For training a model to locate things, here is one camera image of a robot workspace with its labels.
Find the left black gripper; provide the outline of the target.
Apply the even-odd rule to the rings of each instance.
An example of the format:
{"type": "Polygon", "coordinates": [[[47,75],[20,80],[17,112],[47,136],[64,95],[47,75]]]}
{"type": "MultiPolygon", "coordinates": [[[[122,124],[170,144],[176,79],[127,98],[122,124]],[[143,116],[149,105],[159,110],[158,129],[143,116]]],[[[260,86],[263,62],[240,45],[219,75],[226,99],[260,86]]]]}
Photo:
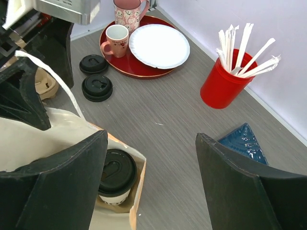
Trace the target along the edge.
{"type": "MultiPolygon", "coordinates": [[[[73,23],[51,20],[52,16],[30,10],[8,29],[0,19],[0,57],[7,58],[17,48],[15,41],[28,34],[28,52],[37,55],[67,84],[74,86],[71,67],[73,23]]],[[[22,57],[0,73],[0,116],[40,130],[51,128],[49,117],[35,90],[37,66],[22,57]]]]}

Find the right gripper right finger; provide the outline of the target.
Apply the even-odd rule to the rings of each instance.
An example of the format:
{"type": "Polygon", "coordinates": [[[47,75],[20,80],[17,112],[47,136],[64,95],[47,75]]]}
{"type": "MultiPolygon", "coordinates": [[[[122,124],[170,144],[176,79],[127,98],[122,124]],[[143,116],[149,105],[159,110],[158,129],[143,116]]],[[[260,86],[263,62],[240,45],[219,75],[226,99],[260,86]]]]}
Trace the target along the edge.
{"type": "Polygon", "coordinates": [[[304,230],[307,178],[224,147],[206,134],[195,140],[214,230],[304,230]]]}

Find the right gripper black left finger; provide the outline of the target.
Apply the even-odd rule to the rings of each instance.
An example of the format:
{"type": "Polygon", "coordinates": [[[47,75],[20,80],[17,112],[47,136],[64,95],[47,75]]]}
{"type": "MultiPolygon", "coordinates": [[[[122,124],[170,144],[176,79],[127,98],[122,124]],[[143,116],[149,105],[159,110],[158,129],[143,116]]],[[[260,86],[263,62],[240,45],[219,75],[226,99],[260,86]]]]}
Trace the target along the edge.
{"type": "Polygon", "coordinates": [[[87,230],[107,150],[99,130],[51,156],[0,172],[3,230],[87,230]]]}

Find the white paper cup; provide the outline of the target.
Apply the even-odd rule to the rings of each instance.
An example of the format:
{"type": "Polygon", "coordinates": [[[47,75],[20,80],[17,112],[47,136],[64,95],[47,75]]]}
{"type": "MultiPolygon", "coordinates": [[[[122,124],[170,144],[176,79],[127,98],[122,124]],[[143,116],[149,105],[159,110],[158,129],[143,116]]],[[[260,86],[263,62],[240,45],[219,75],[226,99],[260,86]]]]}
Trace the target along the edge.
{"type": "Polygon", "coordinates": [[[120,192],[117,194],[103,194],[102,192],[98,192],[99,197],[102,201],[108,205],[120,205],[122,204],[129,196],[131,189],[127,190],[126,192],[120,192]]]}

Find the single black lid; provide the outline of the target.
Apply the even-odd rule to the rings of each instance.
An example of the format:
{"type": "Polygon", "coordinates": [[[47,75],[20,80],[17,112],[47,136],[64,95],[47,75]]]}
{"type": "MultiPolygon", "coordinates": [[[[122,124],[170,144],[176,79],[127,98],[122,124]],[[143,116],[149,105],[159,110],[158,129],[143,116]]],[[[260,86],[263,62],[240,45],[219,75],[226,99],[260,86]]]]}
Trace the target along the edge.
{"type": "Polygon", "coordinates": [[[91,75],[106,72],[108,62],[100,55],[87,55],[79,62],[81,72],[91,75]]]}

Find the stack of black lids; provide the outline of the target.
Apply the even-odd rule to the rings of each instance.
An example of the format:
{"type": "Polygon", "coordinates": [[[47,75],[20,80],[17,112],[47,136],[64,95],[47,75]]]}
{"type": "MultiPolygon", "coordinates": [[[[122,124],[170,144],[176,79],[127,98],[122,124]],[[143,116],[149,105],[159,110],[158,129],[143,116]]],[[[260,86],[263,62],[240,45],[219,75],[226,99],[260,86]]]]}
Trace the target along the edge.
{"type": "Polygon", "coordinates": [[[84,97],[91,102],[103,102],[113,93],[111,80],[99,74],[86,77],[82,82],[81,88],[84,97]]]}

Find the brown paper bag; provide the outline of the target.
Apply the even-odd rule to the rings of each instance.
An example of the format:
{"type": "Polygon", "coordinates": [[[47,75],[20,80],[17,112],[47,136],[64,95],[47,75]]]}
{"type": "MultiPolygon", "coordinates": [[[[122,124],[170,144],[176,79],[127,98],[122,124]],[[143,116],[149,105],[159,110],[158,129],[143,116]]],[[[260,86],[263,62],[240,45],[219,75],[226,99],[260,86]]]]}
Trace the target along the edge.
{"type": "MultiPolygon", "coordinates": [[[[17,50],[15,55],[18,58],[29,58],[34,64],[49,73],[69,96],[76,112],[44,107],[51,124],[51,128],[45,131],[20,121],[0,117],[0,171],[6,172],[12,172],[33,161],[65,150],[95,132],[103,130],[86,121],[70,88],[51,67],[24,51],[17,50]]],[[[107,132],[107,150],[109,149],[125,151],[136,162],[137,179],[127,198],[134,204],[129,213],[115,213],[95,204],[88,230],[134,230],[136,229],[146,158],[136,149],[107,132]]]]}

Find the beige pulp cup carrier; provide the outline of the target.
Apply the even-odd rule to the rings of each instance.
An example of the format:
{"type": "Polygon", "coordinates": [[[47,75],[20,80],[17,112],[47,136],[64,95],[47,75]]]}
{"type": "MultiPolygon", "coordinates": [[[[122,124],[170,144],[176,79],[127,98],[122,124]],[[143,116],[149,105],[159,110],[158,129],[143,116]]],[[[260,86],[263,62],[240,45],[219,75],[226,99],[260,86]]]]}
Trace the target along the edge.
{"type": "Polygon", "coordinates": [[[111,210],[115,213],[129,213],[134,202],[126,199],[123,203],[119,205],[110,205],[103,202],[100,198],[97,198],[95,204],[100,208],[111,210]]]}

